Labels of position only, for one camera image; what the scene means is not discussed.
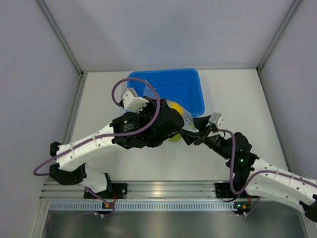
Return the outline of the yellow fake lemon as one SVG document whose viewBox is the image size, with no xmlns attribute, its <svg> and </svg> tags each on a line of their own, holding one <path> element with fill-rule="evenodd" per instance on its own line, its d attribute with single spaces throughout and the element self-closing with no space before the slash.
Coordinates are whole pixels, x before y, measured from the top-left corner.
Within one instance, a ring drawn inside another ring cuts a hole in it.
<svg viewBox="0 0 317 238">
<path fill-rule="evenodd" d="M 176 102 L 169 102 L 169 107 L 175 109 L 181 116 L 184 116 L 184 108 Z"/>
</svg>

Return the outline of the green fake apple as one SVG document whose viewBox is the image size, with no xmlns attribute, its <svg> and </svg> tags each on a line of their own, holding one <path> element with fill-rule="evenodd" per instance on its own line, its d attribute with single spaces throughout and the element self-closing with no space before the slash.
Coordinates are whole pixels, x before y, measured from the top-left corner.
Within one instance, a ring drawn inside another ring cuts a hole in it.
<svg viewBox="0 0 317 238">
<path fill-rule="evenodd" d="M 173 135 L 171 135 L 168 138 L 168 141 L 170 141 L 170 142 L 178 142 L 181 138 L 182 137 L 181 137 L 180 133 L 174 133 Z"/>
</svg>

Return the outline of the clear zip top bag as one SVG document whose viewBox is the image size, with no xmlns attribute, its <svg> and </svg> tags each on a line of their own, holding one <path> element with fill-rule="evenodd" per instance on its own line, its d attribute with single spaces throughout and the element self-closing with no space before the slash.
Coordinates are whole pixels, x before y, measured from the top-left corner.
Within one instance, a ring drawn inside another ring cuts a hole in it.
<svg viewBox="0 0 317 238">
<path fill-rule="evenodd" d="M 143 96 L 147 96 L 151 99 L 156 98 L 155 94 L 148 86 L 145 86 L 145 89 L 143 90 Z M 171 100 L 167 99 L 166 102 L 167 102 L 167 105 L 169 106 L 169 102 L 171 102 Z M 188 110 L 186 109 L 184 110 L 184 116 L 182 118 L 184 119 L 184 126 L 183 126 L 184 130 L 188 130 L 192 132 L 197 131 L 194 126 L 192 114 Z"/>
</svg>

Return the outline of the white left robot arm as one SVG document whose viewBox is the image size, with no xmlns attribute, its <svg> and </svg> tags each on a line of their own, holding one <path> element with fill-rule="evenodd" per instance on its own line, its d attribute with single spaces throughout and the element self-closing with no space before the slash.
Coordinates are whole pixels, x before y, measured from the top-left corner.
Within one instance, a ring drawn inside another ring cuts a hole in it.
<svg viewBox="0 0 317 238">
<path fill-rule="evenodd" d="M 120 149 L 161 146 L 185 125 L 185 109 L 170 100 L 137 97 L 119 105 L 126 112 L 101 130 L 71 144 L 54 143 L 57 159 L 50 166 L 50 178 L 61 185 L 81 184 L 107 198 L 112 192 L 110 177 L 89 167 L 89 161 Z"/>
</svg>

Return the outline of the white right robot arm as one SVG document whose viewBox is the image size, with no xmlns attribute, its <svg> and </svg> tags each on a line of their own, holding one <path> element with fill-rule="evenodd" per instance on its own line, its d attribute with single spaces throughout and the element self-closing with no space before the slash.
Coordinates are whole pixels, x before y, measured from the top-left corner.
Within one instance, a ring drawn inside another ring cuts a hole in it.
<svg viewBox="0 0 317 238">
<path fill-rule="evenodd" d="M 226 159 L 229 188 L 238 197 L 263 197 L 290 206 L 313 222 L 317 220 L 317 182 L 266 162 L 251 152 L 252 146 L 240 132 L 222 129 L 222 115 L 203 118 L 184 116 L 180 134 L 189 145 L 204 144 Z"/>
</svg>

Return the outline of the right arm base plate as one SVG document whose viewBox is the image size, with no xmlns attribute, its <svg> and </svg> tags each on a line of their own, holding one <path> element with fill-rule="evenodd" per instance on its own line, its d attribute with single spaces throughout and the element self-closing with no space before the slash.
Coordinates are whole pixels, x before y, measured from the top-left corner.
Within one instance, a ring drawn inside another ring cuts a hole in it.
<svg viewBox="0 0 317 238">
<path fill-rule="evenodd" d="M 230 184 L 228 182 L 218 182 L 215 183 L 215 193 L 216 197 L 220 199 L 233 199 L 233 198 L 248 198 L 249 195 L 244 191 L 241 194 L 234 194 L 230 189 Z"/>
</svg>

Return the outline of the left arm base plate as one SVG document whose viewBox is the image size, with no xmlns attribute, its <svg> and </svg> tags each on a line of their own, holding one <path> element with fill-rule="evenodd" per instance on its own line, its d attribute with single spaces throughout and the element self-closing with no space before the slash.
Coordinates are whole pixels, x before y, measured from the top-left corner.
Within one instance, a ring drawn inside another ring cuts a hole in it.
<svg viewBox="0 0 317 238">
<path fill-rule="evenodd" d="M 103 199 L 124 199 L 127 195 L 128 184 L 126 183 L 112 183 L 111 190 L 106 190 L 97 193 Z"/>
</svg>

